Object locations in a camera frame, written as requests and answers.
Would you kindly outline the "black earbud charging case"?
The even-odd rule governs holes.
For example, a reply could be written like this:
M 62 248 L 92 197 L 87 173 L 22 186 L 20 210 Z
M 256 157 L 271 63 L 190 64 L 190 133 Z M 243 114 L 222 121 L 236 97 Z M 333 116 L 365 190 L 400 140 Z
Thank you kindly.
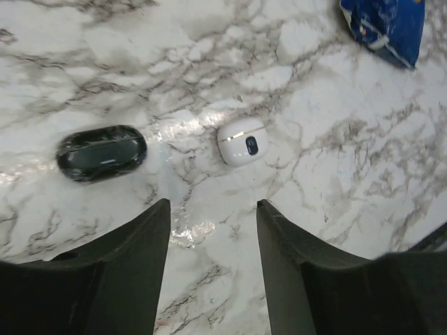
M 129 125 L 70 134 L 59 142 L 55 154 L 59 170 L 78 183 L 94 183 L 131 173 L 146 157 L 144 136 Z

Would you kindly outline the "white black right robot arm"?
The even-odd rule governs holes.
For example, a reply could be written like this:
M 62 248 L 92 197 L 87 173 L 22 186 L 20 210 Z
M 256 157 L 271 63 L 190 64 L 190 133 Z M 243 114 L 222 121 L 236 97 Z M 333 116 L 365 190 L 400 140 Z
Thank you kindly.
M 439 226 L 436 230 L 424 237 L 409 251 L 413 252 L 442 252 L 447 249 L 447 223 Z

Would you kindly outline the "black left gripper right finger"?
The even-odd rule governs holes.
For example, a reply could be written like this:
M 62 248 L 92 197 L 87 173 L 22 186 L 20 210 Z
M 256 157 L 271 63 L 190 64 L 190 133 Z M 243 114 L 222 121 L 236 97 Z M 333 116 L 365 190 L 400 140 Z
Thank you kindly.
M 256 209 L 273 334 L 445 334 L 446 251 L 338 249 L 267 200 Z

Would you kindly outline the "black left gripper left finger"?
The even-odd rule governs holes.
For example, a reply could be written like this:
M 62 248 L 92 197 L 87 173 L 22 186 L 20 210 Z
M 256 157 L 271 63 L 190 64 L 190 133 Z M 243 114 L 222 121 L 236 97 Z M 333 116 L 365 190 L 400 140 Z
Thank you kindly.
M 2 334 L 152 334 L 170 202 L 51 261 L 1 263 Z

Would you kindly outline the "white earbud charging case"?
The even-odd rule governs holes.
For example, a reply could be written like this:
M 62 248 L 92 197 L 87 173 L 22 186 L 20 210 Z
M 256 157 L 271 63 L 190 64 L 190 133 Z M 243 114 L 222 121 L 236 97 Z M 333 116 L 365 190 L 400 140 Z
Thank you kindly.
M 236 119 L 222 126 L 217 142 L 224 162 L 234 168 L 257 161 L 269 148 L 268 133 L 258 117 Z

